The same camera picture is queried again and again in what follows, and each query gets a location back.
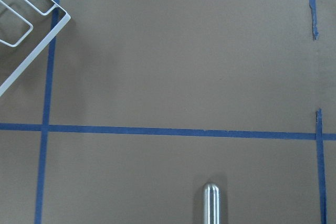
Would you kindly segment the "steel muddler black tip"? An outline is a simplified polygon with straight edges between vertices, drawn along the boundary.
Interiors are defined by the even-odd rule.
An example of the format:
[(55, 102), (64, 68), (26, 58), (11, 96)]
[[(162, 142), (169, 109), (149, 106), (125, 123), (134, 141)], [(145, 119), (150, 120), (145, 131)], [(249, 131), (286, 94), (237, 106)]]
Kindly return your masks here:
[(203, 188), (203, 223), (220, 224), (221, 191), (214, 182), (208, 182)]

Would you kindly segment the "white rack at edge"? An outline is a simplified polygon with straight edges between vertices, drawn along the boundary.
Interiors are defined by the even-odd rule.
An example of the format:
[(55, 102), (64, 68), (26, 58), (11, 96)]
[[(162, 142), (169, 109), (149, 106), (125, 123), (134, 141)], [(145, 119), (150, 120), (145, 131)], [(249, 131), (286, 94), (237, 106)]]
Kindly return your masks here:
[(70, 20), (56, 0), (1, 0), (1, 94)]

